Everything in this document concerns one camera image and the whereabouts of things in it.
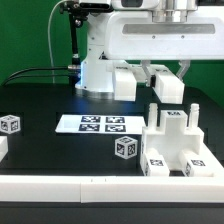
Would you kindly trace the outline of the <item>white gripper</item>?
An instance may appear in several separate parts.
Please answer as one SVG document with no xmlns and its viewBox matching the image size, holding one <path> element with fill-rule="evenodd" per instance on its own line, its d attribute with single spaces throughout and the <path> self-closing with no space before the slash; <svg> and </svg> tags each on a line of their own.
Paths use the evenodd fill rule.
<svg viewBox="0 0 224 224">
<path fill-rule="evenodd" d="M 104 51 L 109 59 L 142 60 L 148 87 L 150 60 L 180 60 L 176 76 L 183 80 L 189 60 L 224 59 L 224 6 L 199 6 L 185 22 L 157 22 L 150 10 L 116 10 L 106 25 Z"/>
</svg>

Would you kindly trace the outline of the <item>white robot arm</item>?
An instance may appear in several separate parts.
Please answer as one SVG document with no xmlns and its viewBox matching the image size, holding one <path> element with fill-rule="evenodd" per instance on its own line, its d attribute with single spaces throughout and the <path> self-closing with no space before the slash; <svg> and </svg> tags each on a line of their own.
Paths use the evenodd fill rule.
<svg viewBox="0 0 224 224">
<path fill-rule="evenodd" d="M 163 103 L 183 100 L 193 60 L 224 59 L 224 0 L 78 0 L 87 56 L 76 88 L 133 101 L 139 81 Z"/>
</svg>

